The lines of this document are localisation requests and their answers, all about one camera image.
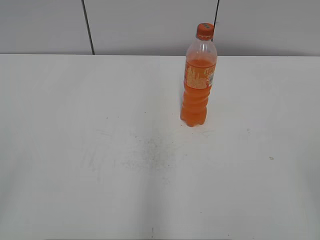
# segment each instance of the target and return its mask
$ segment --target white table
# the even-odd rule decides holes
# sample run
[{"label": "white table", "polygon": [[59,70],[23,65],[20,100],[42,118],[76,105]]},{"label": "white table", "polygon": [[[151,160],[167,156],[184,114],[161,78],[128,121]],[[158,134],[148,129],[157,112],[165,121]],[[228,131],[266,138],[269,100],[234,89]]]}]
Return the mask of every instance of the white table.
[{"label": "white table", "polygon": [[0,55],[0,239],[320,239],[320,57]]}]

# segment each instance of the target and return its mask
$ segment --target black line on wall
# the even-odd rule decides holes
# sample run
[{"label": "black line on wall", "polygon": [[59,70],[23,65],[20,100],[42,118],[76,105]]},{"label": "black line on wall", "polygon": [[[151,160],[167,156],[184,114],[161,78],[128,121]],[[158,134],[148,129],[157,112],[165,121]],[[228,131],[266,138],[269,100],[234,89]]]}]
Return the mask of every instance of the black line on wall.
[{"label": "black line on wall", "polygon": [[216,21],[217,21],[219,3],[220,3],[220,0],[218,0],[218,2],[216,3],[215,16],[214,16],[214,22],[213,22],[213,26],[214,26],[213,34],[215,33],[215,30],[216,30]]},{"label": "black line on wall", "polygon": [[91,32],[90,32],[90,27],[89,27],[89,22],[88,22],[88,16],[87,16],[87,11],[86,11],[86,6],[85,6],[85,0],[81,0],[81,3],[82,3],[83,14],[84,14],[84,18],[85,18],[86,29],[87,29],[88,35],[89,35],[92,55],[95,55],[95,49],[94,49],[94,44],[92,43]]}]

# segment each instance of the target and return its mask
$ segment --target orange soda bottle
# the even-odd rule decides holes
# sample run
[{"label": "orange soda bottle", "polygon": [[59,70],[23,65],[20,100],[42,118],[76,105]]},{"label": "orange soda bottle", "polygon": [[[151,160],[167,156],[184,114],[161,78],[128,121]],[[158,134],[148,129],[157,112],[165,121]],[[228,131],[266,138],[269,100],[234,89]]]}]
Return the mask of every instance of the orange soda bottle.
[{"label": "orange soda bottle", "polygon": [[213,35],[212,24],[199,24],[196,39],[186,52],[180,118],[190,127],[203,124],[206,120],[207,103],[217,63],[217,50],[211,41]]}]

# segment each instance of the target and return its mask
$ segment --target orange liquid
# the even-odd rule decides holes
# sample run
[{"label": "orange liquid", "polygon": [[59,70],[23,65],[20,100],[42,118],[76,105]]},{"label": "orange liquid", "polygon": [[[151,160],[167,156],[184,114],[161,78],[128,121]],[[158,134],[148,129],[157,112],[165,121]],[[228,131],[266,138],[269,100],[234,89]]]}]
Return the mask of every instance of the orange liquid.
[{"label": "orange liquid", "polygon": [[[205,58],[195,58],[187,60],[188,63],[197,68],[209,68],[216,63]],[[186,76],[184,76],[184,94],[181,109],[181,120],[193,127],[197,124],[204,124],[207,116],[207,104],[209,100],[211,86],[205,89],[195,89],[187,86]]]}]

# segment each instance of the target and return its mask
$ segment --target orange bottle cap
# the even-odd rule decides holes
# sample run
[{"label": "orange bottle cap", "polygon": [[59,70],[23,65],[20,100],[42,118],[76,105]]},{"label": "orange bottle cap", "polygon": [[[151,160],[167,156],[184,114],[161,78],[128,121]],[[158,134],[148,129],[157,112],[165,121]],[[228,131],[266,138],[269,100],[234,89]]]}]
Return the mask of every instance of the orange bottle cap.
[{"label": "orange bottle cap", "polygon": [[214,37],[214,28],[211,23],[200,23],[196,30],[196,37],[200,40],[211,40]]}]

